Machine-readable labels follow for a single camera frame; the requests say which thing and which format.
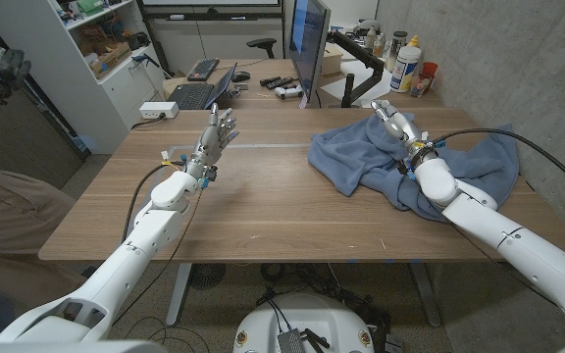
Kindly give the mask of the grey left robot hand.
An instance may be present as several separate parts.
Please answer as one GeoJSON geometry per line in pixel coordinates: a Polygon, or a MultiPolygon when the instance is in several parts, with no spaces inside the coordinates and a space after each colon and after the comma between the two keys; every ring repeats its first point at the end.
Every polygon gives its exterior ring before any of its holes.
{"type": "Polygon", "coordinates": [[[196,179],[207,176],[221,158],[222,151],[238,136],[238,131],[234,130],[236,118],[231,114],[232,108],[219,114],[218,105],[212,105],[209,124],[194,144],[190,159],[185,162],[184,171],[187,174],[196,179]]]}

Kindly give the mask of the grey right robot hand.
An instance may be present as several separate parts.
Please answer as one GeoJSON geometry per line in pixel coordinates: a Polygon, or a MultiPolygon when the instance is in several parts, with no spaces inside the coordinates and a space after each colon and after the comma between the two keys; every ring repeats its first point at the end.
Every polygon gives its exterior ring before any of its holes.
{"type": "Polygon", "coordinates": [[[386,100],[374,100],[371,107],[383,121],[389,135],[398,139],[406,148],[408,156],[402,160],[405,168],[414,172],[423,163],[438,157],[435,146],[402,113],[386,100]]]}

